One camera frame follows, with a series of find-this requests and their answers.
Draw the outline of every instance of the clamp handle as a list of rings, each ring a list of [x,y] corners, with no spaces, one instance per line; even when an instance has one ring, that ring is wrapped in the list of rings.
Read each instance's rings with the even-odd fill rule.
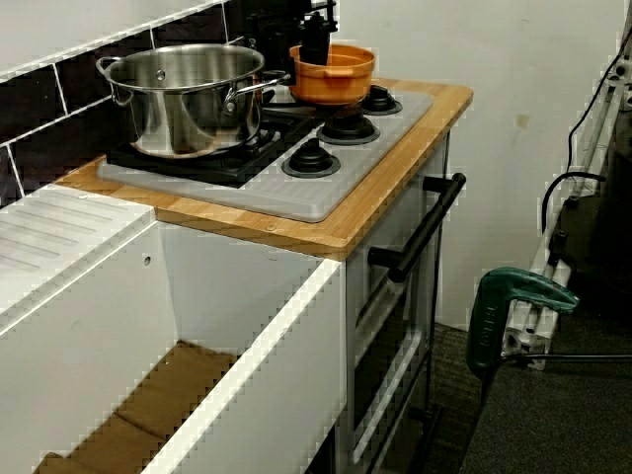
[[[501,356],[510,304],[515,299],[561,314],[572,313],[579,302],[564,286],[526,270],[503,267],[488,272],[479,284],[467,335],[467,366],[480,379]]]

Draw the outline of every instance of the orange bowl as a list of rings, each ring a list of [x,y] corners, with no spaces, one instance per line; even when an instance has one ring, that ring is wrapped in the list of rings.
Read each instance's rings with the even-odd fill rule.
[[[362,99],[371,86],[375,55],[361,47],[331,44],[327,65],[300,61],[300,46],[290,49],[296,84],[289,90],[297,99],[312,104],[338,106]]]

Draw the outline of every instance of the white grout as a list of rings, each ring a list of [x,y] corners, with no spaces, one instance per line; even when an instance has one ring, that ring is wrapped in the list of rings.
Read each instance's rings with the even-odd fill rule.
[[[226,42],[228,42],[228,23],[226,22],[226,10],[224,4],[221,4],[221,23],[224,25],[224,33],[226,34]]]
[[[151,38],[151,48],[155,49],[156,48],[156,40],[154,39],[154,29],[153,28],[149,29],[149,37]]]
[[[23,198],[25,196],[24,194],[24,188],[22,187],[22,178],[20,178],[20,175],[18,174],[18,168],[16,167],[16,161],[13,159],[13,152],[11,151],[11,147],[9,145],[5,145],[5,148],[7,149],[7,153],[9,153],[9,161],[11,162],[11,167],[13,168],[13,174],[16,177],[16,182],[18,183],[18,189],[20,190],[20,196]]]
[[[9,147],[10,144],[15,143],[16,141],[19,141],[22,138],[25,138],[25,137],[27,137],[29,135],[33,135],[34,133],[42,131],[45,128],[49,128],[51,125],[55,125],[56,123],[60,123],[63,120],[71,118],[72,116],[76,116],[77,114],[81,114],[82,112],[86,112],[88,109],[96,107],[99,104],[102,104],[103,102],[106,102],[106,101],[110,100],[111,98],[112,98],[111,96],[107,96],[107,97],[105,97],[103,99],[99,99],[98,101],[95,101],[92,104],[88,104],[87,106],[82,107],[81,109],[77,109],[76,111],[72,111],[67,116],[56,118],[55,120],[50,121],[48,123],[45,123],[44,125],[39,126],[38,128],[34,128],[33,130],[27,131],[26,133],[23,133],[22,135],[16,136],[15,138],[11,138],[10,140],[5,141],[4,143],[0,143],[0,147],[1,146],[5,146],[5,145],[7,147]]]
[[[68,106],[66,106],[66,98],[63,95],[63,89],[61,87],[61,81],[59,80],[59,73],[57,72],[57,64],[52,65],[52,70],[55,73],[55,82],[57,83],[57,90],[59,90],[59,98],[61,99],[61,105],[63,106],[63,112],[68,115]]]
[[[234,43],[236,43],[237,41],[242,40],[243,38],[244,38],[244,37],[239,37],[239,38],[236,38],[236,39],[232,39],[231,41],[227,41],[227,42],[226,42],[226,44],[234,44]]]
[[[122,32],[112,34],[108,37],[95,39],[93,41],[81,44],[79,46],[71,47],[61,52],[57,52],[55,54],[51,54],[49,56],[38,59],[37,61],[22,64],[20,66],[17,66],[14,69],[0,71],[0,84],[2,84],[3,82],[7,82],[15,77],[21,76],[22,74],[26,74],[27,72],[35,71],[36,69],[40,69],[50,64],[54,64],[64,59],[78,56],[79,54],[82,54],[84,52],[92,51],[94,49],[97,49],[98,47],[105,46],[106,44],[110,44],[111,42],[122,40],[124,38],[137,35],[146,30],[149,30],[150,28],[160,27],[167,23],[180,20],[189,15],[192,15],[193,13],[198,13],[198,12],[201,12],[202,10],[212,7],[213,5],[221,4],[223,7],[223,4],[227,1],[229,0],[207,0],[200,5],[197,5],[196,7],[191,7],[185,10],[181,10],[180,12],[167,15],[166,17],[159,18],[158,20],[153,20],[151,22],[143,23],[142,25],[138,25],[134,28],[130,28],[128,30],[124,30]]]

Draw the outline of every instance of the oven door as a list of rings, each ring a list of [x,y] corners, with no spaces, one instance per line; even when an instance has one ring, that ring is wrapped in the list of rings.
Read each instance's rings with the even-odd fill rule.
[[[401,252],[372,247],[367,254],[372,293],[362,307],[348,355],[347,427],[353,472],[373,470],[392,438],[429,354],[438,265],[436,231],[465,183],[424,179],[440,193]]]

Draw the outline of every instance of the play stove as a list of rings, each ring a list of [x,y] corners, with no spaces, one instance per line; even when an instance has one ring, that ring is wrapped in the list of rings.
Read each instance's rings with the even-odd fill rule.
[[[373,87],[355,107],[264,106],[248,143],[168,160],[130,145],[111,150],[97,176],[304,222],[325,219],[432,105],[427,94]]]

